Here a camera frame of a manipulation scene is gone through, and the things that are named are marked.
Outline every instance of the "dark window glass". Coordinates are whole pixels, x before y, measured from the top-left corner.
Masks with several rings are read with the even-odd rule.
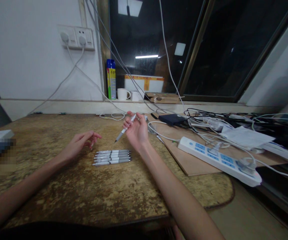
[[[177,84],[183,71],[202,2],[201,0],[162,1],[170,68]],[[130,7],[130,16],[127,13],[127,4]],[[155,87],[151,83],[149,91],[175,92],[168,72],[158,0],[111,0],[110,31],[111,38],[131,74],[164,78],[164,82],[157,83]],[[174,55],[177,43],[186,44],[182,56]],[[158,55],[158,57],[135,58],[148,55]],[[116,60],[115,62],[117,87],[126,87],[124,85],[125,72]]]
[[[285,0],[216,1],[184,93],[235,96],[287,11]]]

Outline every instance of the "hand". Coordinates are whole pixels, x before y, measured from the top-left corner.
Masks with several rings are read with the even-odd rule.
[[[71,142],[57,156],[57,158],[61,159],[62,161],[70,162],[77,156],[83,147],[87,146],[92,149],[98,138],[102,138],[102,136],[94,131],[76,134]]]
[[[134,116],[134,113],[132,113],[131,111],[128,111],[127,114]],[[126,136],[134,149],[137,152],[140,152],[140,150],[145,144],[149,144],[148,129],[144,115],[141,115],[139,113],[136,113],[136,115],[137,117],[139,117],[140,120],[135,118],[134,122],[132,122],[129,117],[126,117],[123,128],[128,128],[126,130]]]

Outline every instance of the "person's left hand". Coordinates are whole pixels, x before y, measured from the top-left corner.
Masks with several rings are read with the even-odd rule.
[[[102,138],[102,136],[94,131],[76,134],[71,142],[61,151],[59,155],[57,155],[57,158],[62,161],[70,162],[77,156],[84,146],[92,149],[98,138]]]

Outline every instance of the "floor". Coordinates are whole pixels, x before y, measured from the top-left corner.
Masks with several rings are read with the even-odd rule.
[[[233,180],[233,184],[233,201],[225,207],[208,211],[226,240],[288,240],[288,227],[270,214],[239,182]]]

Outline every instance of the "spray can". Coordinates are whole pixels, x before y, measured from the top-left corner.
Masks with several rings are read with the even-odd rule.
[[[113,59],[107,59],[107,87],[108,98],[116,99],[116,69],[115,61]]]

